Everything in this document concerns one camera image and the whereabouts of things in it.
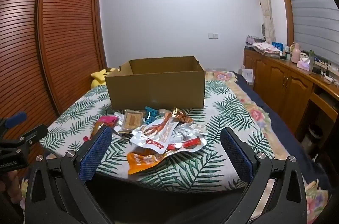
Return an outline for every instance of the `wardrobe door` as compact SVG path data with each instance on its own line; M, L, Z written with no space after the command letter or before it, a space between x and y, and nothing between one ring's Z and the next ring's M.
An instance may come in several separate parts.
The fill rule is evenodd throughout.
M57 118L36 46L36 2L0 0L0 117L20 111L27 114L27 121L9 130L5 139L16 139ZM36 144L30 161L41 153Z
M39 0L39 44L53 99L60 113L90 89L103 69L94 0Z

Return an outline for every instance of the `window blind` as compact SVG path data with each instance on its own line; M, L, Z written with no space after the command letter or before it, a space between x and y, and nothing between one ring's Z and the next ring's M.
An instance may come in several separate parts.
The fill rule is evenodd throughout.
M339 9L334 0L291 0L294 42L339 64Z

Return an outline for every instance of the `cardboard box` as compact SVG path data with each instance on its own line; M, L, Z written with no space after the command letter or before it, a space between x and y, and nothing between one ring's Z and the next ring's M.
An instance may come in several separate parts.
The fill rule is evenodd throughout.
M113 109L203 108L205 71L195 57L130 60L106 76Z

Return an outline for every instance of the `leaf-patterned bedspread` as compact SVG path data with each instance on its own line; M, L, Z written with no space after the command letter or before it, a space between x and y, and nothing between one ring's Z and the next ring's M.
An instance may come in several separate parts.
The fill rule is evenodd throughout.
M56 156L77 150L90 137L96 120L114 113L106 86L98 86L74 103L50 127L41 144ZM249 112L223 81L206 81L203 109L184 110L195 122L206 124L207 145L196 153L177 153L154 168L128 175L126 154L135 149L127 137L113 134L98 172L171 191L221 191L244 185L220 144L220 132L231 127L255 152L274 157L271 146Z

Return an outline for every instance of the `person's hand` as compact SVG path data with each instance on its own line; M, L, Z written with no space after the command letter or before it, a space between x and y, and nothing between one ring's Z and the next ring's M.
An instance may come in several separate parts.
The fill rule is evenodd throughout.
M7 193L10 196L11 201L13 203L19 203L22 200L22 193L19 187L18 172L14 170L7 174L5 173L4 175L8 175L8 178L11 181L11 185L7 189ZM1 177L0 177L0 192L3 192L5 190L6 190L5 183L1 181Z

